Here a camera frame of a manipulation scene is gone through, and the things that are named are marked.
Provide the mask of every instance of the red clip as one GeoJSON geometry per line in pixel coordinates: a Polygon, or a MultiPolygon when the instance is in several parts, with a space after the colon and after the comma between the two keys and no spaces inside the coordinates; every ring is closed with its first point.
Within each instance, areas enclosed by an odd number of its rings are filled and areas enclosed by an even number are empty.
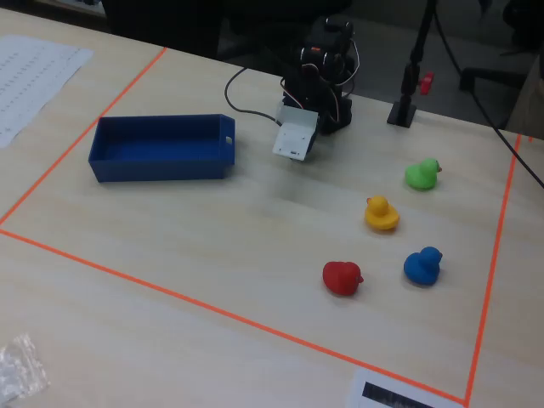
{"type": "Polygon", "coordinates": [[[433,83],[433,79],[434,79],[434,73],[428,72],[427,75],[425,75],[423,79],[419,82],[422,95],[427,95],[428,92],[431,90],[431,84],[433,83]]]}

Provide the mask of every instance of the wire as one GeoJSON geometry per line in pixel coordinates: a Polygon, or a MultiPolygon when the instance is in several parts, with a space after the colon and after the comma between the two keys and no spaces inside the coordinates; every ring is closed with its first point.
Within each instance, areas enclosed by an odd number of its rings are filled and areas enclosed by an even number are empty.
{"type": "Polygon", "coordinates": [[[337,104],[337,120],[335,121],[334,119],[332,119],[332,116],[331,116],[331,119],[333,122],[338,123],[340,122],[340,107],[338,106],[338,98],[336,94],[334,93],[334,91],[332,90],[332,88],[331,87],[328,87],[328,88],[331,90],[331,94],[334,98],[334,102],[337,104]]]}
{"type": "Polygon", "coordinates": [[[303,104],[301,104],[300,102],[298,102],[298,99],[295,98],[294,96],[292,96],[291,93],[290,93],[289,91],[287,91],[285,85],[283,84],[284,81],[285,81],[285,78],[281,78],[281,80],[280,80],[280,86],[281,86],[281,88],[283,89],[283,92],[285,92],[286,95],[287,95],[289,98],[291,98],[292,100],[294,100],[295,103],[298,105],[298,107],[299,107],[300,109],[304,109],[303,104]]]}
{"type": "Polygon", "coordinates": [[[351,95],[354,92],[354,90],[355,90],[355,78],[351,80],[351,89],[343,97],[347,98],[349,95],[351,95]]]}
{"type": "Polygon", "coordinates": [[[355,68],[354,73],[351,74],[351,76],[348,79],[346,79],[344,82],[337,83],[338,86],[344,85],[348,83],[349,81],[351,81],[353,78],[355,78],[355,75],[357,75],[357,71],[359,70],[359,67],[360,67],[360,57],[359,57],[359,50],[357,49],[357,43],[354,41],[353,38],[350,39],[349,41],[351,41],[351,43],[354,45],[355,53],[357,54],[357,67],[355,68]]]}
{"type": "Polygon", "coordinates": [[[257,112],[256,110],[247,110],[247,109],[238,109],[237,107],[235,107],[234,105],[232,105],[232,103],[230,102],[230,99],[229,99],[229,86],[230,84],[236,79],[236,77],[238,77],[243,71],[245,71],[247,68],[242,68],[241,70],[239,70],[238,72],[236,72],[232,78],[229,79],[229,81],[227,82],[227,84],[225,85],[224,87],[224,98],[227,100],[227,104],[229,104],[229,106],[234,109],[235,111],[237,112],[241,112],[241,113],[251,113],[252,115],[259,115],[259,116],[262,116],[262,117],[266,117],[267,119],[270,119],[272,122],[275,122],[278,126],[281,126],[281,122],[278,121],[277,119],[273,118],[272,116],[270,115],[267,115],[266,113],[263,113],[263,112],[257,112]]]}
{"type": "MultiPolygon", "coordinates": [[[[459,76],[462,74],[461,67],[459,64],[457,64],[456,57],[453,55],[453,52],[451,51],[450,44],[448,43],[448,40],[445,37],[444,31],[442,30],[442,25],[440,24],[439,15],[436,10],[434,10],[434,22],[436,23],[436,29],[440,34],[440,37],[442,38],[442,43],[444,43],[444,47],[448,55],[450,56],[451,63],[455,66],[457,73],[459,76]]],[[[507,148],[512,152],[512,154],[518,159],[519,164],[521,164],[523,167],[525,167],[525,170],[529,172],[529,174],[533,177],[533,179],[536,180],[536,182],[544,189],[544,183],[542,183],[542,180],[533,172],[533,170],[525,163],[525,161],[519,156],[518,152],[512,147],[511,144],[508,143],[507,139],[504,137],[504,135],[501,133],[501,131],[495,126],[493,121],[491,120],[490,116],[485,111],[485,108],[482,106],[482,103],[479,101],[478,97],[476,96],[476,93],[474,91],[469,91],[472,95],[474,102],[479,107],[479,109],[482,112],[482,115],[484,115],[485,120],[490,124],[490,126],[493,128],[495,133],[501,138],[502,142],[507,146],[507,148]]]]}

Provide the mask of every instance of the blue plastic bin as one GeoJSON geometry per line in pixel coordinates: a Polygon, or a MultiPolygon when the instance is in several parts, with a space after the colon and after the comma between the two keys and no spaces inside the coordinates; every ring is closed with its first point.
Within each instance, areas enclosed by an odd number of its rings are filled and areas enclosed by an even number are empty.
{"type": "Polygon", "coordinates": [[[102,117],[88,162],[96,179],[223,179],[235,164],[235,121],[225,115],[102,117]]]}

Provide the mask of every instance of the black stand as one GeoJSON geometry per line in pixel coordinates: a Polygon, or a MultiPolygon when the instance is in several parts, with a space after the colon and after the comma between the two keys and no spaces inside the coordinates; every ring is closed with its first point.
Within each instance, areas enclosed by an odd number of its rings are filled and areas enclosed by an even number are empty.
{"type": "Polygon", "coordinates": [[[411,104],[411,96],[416,92],[419,84],[419,63],[423,59],[423,48],[427,40],[428,31],[433,22],[434,11],[438,0],[427,0],[422,24],[417,33],[416,46],[411,50],[410,62],[406,65],[405,75],[402,79],[400,100],[393,104],[389,113],[388,123],[391,125],[409,128],[416,113],[416,107],[411,104]]]}

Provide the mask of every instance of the blue rubber duck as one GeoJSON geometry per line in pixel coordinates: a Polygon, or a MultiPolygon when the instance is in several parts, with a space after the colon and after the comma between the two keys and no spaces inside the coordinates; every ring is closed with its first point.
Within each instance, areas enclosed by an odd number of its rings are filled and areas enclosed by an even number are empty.
{"type": "Polygon", "coordinates": [[[412,253],[405,261],[405,274],[418,285],[434,285],[439,278],[442,253],[427,246],[421,252],[412,253]]]}

